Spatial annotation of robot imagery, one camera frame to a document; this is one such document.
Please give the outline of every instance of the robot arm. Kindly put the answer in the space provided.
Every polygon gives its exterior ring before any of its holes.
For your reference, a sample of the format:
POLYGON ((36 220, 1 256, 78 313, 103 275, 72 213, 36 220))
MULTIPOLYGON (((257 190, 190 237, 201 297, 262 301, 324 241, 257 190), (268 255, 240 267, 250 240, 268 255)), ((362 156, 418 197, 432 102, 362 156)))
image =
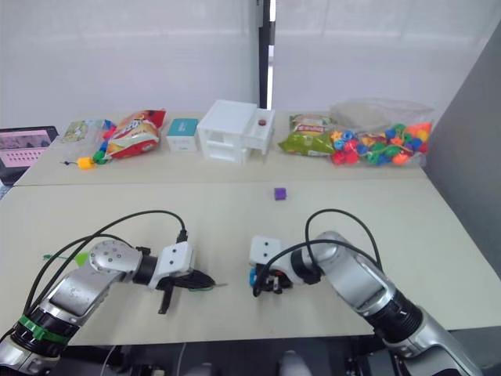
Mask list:
MULTIPOLYGON (((347 243, 334 231, 322 233, 317 239, 347 243)), ((373 326, 412 376, 430 376, 443 370, 455 370, 461 376, 482 375, 461 344, 424 309, 411 303, 369 259, 339 244, 311 247, 318 267, 334 290, 373 326)), ((265 265, 282 250, 277 239, 254 237, 250 262, 265 265)), ((301 284, 313 270, 306 248, 292 251, 272 264, 272 289, 281 292, 277 282, 283 274, 292 284, 301 284)))
POLYGON ((165 303, 173 288, 168 281, 187 274, 192 258, 193 249, 185 241, 164 248, 158 258, 116 240, 97 244, 87 262, 68 273, 0 343, 0 366, 25 374, 51 370, 71 338, 107 296, 111 284, 131 281, 164 290, 168 297, 165 303))

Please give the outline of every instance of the white table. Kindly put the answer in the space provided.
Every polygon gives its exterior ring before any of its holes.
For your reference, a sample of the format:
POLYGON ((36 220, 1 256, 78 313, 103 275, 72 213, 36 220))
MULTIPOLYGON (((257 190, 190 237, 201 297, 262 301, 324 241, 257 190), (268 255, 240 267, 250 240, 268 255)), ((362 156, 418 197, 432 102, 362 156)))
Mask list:
MULTIPOLYGON (((72 344, 370 334, 370 326, 326 281, 258 299, 248 285, 253 235, 302 241, 308 215, 328 207, 346 209, 366 222, 387 275, 447 329, 501 324, 501 282, 435 188, 417 177, 15 187, 0 201, 0 296, 5 302, 0 327, 19 319, 43 254, 122 215, 163 208, 186 221, 196 268, 228 286, 205 293, 176 288, 162 316, 157 314, 160 291, 118 284, 72 344), (286 201, 273 200, 275 186, 287 188, 286 201)), ((338 215, 317 218, 312 236, 330 229, 370 252, 363 231, 338 215)), ((148 215, 113 230, 156 254, 175 240, 178 224, 148 215)))
MULTIPOLYGON (((253 152, 250 160, 240 166, 226 161, 204 160, 202 153, 171 153, 162 129, 157 149, 148 153, 114 161, 92 170, 82 171, 76 165, 60 162, 67 159, 67 146, 53 143, 38 163, 17 182, 17 186, 61 184, 124 184, 124 183, 243 183, 284 182, 344 179, 407 179, 424 177, 420 168, 374 168, 342 166, 335 168, 328 158, 303 157, 281 152, 276 145, 287 137, 289 114, 276 113, 275 132, 268 155, 253 152)), ((202 113, 168 113, 168 118, 201 118, 202 113)), ((106 116, 119 121, 120 116, 106 116)))

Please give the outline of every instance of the small block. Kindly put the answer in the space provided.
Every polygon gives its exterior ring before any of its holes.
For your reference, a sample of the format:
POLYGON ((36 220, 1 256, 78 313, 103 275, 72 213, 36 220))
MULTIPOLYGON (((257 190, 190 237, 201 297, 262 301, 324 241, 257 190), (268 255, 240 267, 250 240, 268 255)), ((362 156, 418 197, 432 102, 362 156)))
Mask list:
POLYGON ((275 201, 285 200, 287 198, 287 190, 285 188, 275 188, 275 201))

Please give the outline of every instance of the snack bag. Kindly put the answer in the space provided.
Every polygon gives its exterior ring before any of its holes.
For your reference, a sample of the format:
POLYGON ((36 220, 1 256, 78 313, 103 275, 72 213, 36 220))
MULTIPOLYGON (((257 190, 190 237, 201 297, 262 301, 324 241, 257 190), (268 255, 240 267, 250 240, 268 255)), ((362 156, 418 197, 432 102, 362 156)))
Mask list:
POLYGON ((144 110, 122 120, 108 141, 106 159, 131 157, 157 147, 165 110, 144 110))
POLYGON ((313 114, 291 116, 290 127, 293 131, 279 143, 283 151, 313 157, 329 156, 334 153, 330 141, 332 125, 328 117, 313 114))

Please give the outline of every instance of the red bead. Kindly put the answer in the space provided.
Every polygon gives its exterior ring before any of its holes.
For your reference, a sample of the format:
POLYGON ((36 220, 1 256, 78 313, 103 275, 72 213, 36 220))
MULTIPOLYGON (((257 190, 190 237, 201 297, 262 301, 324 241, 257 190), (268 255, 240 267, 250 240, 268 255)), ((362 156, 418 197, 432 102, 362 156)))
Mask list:
POLYGON ((346 163, 353 165, 359 161, 359 155, 352 151, 351 153, 346 153, 344 159, 346 160, 346 163))
POLYGON ((417 151, 421 153, 427 153, 428 152, 428 144, 427 143, 422 143, 421 146, 417 149, 417 151))
POLYGON ((357 142, 354 139, 346 141, 343 147, 344 151, 346 151, 347 153, 355 151, 356 148, 357 148, 357 142))
POLYGON ((338 151, 332 154, 330 157, 332 158, 332 162, 334 162, 335 165, 342 165, 344 163, 344 160, 346 159, 342 151, 338 151))

